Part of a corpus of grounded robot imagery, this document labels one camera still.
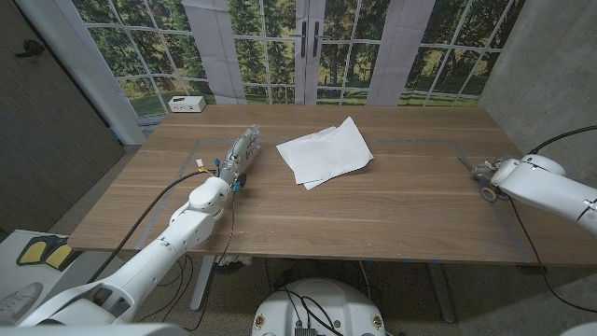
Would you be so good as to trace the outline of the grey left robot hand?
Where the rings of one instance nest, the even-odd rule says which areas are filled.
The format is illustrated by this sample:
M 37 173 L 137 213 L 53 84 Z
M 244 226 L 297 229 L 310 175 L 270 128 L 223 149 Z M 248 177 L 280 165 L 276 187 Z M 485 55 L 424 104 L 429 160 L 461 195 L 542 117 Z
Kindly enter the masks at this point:
M 259 125 L 254 124 L 233 142 L 220 164 L 219 178 L 231 185 L 245 172 L 251 160 L 260 151 L 258 135 Z

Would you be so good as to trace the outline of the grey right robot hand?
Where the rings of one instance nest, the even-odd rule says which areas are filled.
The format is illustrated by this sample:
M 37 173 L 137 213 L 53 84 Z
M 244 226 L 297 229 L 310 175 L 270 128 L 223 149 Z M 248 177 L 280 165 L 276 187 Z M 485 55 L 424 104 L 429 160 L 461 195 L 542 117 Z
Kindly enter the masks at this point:
M 494 161 L 485 161 L 472 169 L 474 177 L 483 177 L 492 186 L 499 186 L 508 176 L 506 168 L 502 166 L 508 161 L 505 156 L 497 157 Z

